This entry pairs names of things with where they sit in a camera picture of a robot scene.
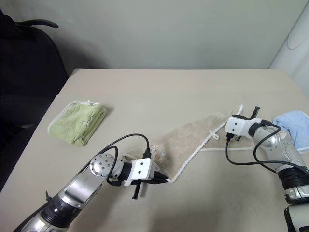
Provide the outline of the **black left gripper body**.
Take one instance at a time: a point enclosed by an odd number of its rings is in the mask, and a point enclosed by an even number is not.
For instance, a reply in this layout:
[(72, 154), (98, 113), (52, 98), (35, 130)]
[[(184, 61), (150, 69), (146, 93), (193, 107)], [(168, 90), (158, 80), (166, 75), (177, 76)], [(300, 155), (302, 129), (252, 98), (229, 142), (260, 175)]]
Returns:
[(139, 180), (134, 180), (132, 181), (132, 185), (135, 186), (135, 191), (134, 191), (134, 195), (132, 197), (132, 199), (137, 200), (138, 199), (138, 195), (139, 195), (139, 191), (140, 191), (140, 187), (142, 183), (147, 183), (147, 180), (152, 180), (154, 179), (154, 174), (150, 176), (150, 178), (148, 179), (139, 179)]

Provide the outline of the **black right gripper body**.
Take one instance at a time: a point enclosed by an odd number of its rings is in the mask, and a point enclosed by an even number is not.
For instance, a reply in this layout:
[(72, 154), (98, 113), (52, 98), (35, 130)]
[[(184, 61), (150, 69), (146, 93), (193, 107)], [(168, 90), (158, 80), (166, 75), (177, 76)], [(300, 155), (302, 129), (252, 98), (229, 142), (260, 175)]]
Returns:
[(242, 136), (247, 138), (250, 137), (249, 129), (254, 123), (260, 123), (259, 119), (256, 119), (257, 114), (260, 110), (260, 107), (256, 106), (252, 112), (250, 117), (245, 117), (241, 114), (241, 111), (238, 114), (234, 114), (231, 116), (231, 122), (233, 123), (233, 135), (235, 136), (235, 140), (239, 141)]

